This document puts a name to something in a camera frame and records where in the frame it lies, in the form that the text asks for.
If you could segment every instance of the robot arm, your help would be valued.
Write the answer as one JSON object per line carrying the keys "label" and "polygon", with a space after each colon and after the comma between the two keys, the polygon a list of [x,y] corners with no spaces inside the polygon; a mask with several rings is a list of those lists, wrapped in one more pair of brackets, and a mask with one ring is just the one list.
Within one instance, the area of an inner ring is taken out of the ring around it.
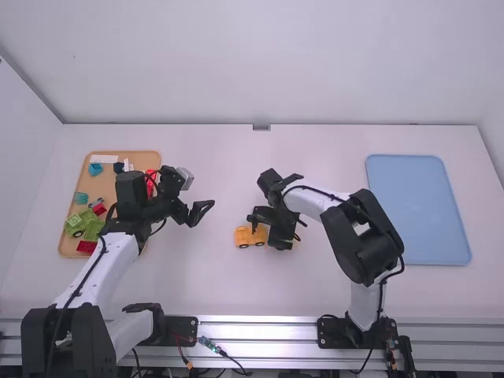
{"label": "robot arm", "polygon": [[[339,193],[308,184],[298,174],[282,178],[274,169],[263,172],[258,186],[269,206],[255,206],[247,220],[252,230],[269,224],[268,244],[290,250],[301,214],[321,222],[339,266],[351,279],[351,303],[345,318],[323,316],[317,322],[319,347],[370,349],[359,371],[376,347],[386,350],[387,368],[396,369],[390,345],[399,344],[406,371],[415,376],[410,339],[397,335],[394,320],[384,314],[385,283],[404,270],[404,246],[394,226],[371,191]],[[360,232],[358,225],[366,228]],[[395,270],[397,260],[400,270]]]}
{"label": "robot arm", "polygon": [[[156,345],[166,336],[159,304],[129,305],[121,319],[109,324],[101,313],[146,241],[169,217],[194,227],[214,205],[214,200],[195,202],[189,211],[179,194],[190,187],[191,173],[166,165],[159,173],[159,184],[140,171],[117,175],[117,203],[86,265],[50,307],[30,310],[21,323],[24,376],[115,376],[116,363],[131,348],[140,342]],[[146,178],[153,181],[156,197],[148,198]],[[114,210],[117,217],[112,218]],[[152,232],[151,225],[160,221]],[[72,338],[56,346],[69,333]]]}

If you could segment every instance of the blue tray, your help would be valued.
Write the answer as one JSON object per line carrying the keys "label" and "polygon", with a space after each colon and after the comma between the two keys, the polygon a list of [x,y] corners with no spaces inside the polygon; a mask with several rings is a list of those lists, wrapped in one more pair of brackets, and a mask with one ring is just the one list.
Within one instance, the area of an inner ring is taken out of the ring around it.
{"label": "blue tray", "polygon": [[370,155],[369,188],[404,242],[404,261],[467,265],[471,250],[443,161],[436,156]]}

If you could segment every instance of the wire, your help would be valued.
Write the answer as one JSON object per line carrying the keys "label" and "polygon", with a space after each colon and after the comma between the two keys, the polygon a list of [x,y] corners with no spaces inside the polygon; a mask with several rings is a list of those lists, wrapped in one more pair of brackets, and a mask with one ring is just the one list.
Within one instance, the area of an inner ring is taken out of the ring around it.
{"label": "wire", "polygon": [[154,173],[156,173],[157,171],[154,171],[154,172],[151,172],[149,175],[147,175],[146,173],[144,173],[143,175],[149,179],[150,181],[152,181],[152,183],[154,184],[154,187],[156,188],[156,194],[159,195],[159,187],[158,187],[158,183],[156,183],[156,180],[152,178],[152,175]]}
{"label": "wire", "polygon": [[156,232],[159,232],[159,230],[161,230],[165,226],[165,224],[166,224],[166,218],[163,220],[163,223],[161,223],[161,226],[159,226],[159,228],[156,231],[150,233],[149,237],[154,235]]}
{"label": "wire", "polygon": [[59,316],[57,317],[56,325],[54,326],[53,337],[52,337],[51,342],[50,342],[49,354],[48,354],[48,357],[47,357],[46,378],[50,378],[50,370],[51,370],[52,364],[53,364],[54,350],[56,349],[57,332],[59,331],[59,328],[61,326],[61,322],[63,320],[63,315],[65,314],[65,311],[70,306],[70,303],[72,303],[72,301],[76,298],[76,296],[79,295],[80,290],[83,288],[83,286],[86,283],[87,279],[89,278],[89,276],[93,272],[93,269],[95,268],[95,266],[102,259],[103,255],[107,252],[107,247],[106,247],[105,240],[103,239],[103,236],[98,235],[98,237],[100,238],[100,240],[102,241],[102,244],[103,244],[102,250],[100,251],[100,254],[96,258],[96,260],[94,260],[93,265],[86,272],[86,275],[84,276],[84,278],[82,279],[82,281],[80,281],[79,285],[76,287],[76,289],[70,295],[69,300],[66,301],[66,303],[63,305],[63,308],[61,309],[61,312],[60,312]]}
{"label": "wire", "polygon": [[252,372],[240,372],[237,369],[232,369],[232,371],[235,372],[236,374],[239,374],[240,376],[251,376],[253,374]]}
{"label": "wire", "polygon": [[135,355],[136,370],[137,370],[136,374],[138,374],[139,378],[142,378],[142,372],[141,372],[142,369],[140,368],[139,355],[136,353],[135,348],[132,349],[132,352]]}
{"label": "wire", "polygon": [[220,378],[222,374],[224,374],[224,372],[226,371],[226,369],[223,369],[219,374],[217,374],[217,376],[215,378]]}
{"label": "wire", "polygon": [[231,361],[235,362],[235,363],[239,366],[239,368],[240,368],[240,369],[242,369],[242,371],[241,371],[241,372],[240,372],[240,371],[238,371],[238,370],[236,370],[236,369],[232,369],[232,371],[233,371],[233,372],[238,373],[240,376],[251,376],[251,375],[253,374],[252,372],[247,372],[247,371],[243,368],[242,364],[240,364],[239,362],[237,362],[237,361],[236,361],[233,357],[231,357],[231,356],[229,356],[229,355],[226,355],[226,357],[227,357],[227,358],[229,358]]}

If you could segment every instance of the white tabletop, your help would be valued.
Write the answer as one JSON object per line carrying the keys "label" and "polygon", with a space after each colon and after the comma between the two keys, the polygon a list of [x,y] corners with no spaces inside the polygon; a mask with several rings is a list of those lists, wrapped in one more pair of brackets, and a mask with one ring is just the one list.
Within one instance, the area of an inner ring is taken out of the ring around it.
{"label": "white tabletop", "polygon": [[185,202],[215,199],[201,224],[169,220],[126,272],[110,309],[160,302],[166,313],[316,316],[342,314],[350,281],[322,226],[308,220],[292,251],[240,250],[233,230],[254,205],[265,205],[258,175],[300,173],[336,191],[367,187],[370,154],[434,154],[443,159],[472,249],[465,267],[407,266],[390,280],[387,311],[396,316],[504,317],[504,191],[473,126],[69,125],[0,290],[3,313],[47,306],[84,260],[57,252],[84,156],[92,150],[158,150],[162,162],[192,171]]}

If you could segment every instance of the white wall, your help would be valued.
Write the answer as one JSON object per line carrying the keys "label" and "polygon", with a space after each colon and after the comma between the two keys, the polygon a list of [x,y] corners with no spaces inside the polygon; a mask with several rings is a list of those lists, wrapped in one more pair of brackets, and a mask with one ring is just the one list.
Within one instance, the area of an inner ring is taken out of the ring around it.
{"label": "white wall", "polygon": [[39,191],[61,122],[2,57],[0,60],[1,283]]}
{"label": "white wall", "polygon": [[478,124],[504,178],[504,2],[1,2],[68,122]]}

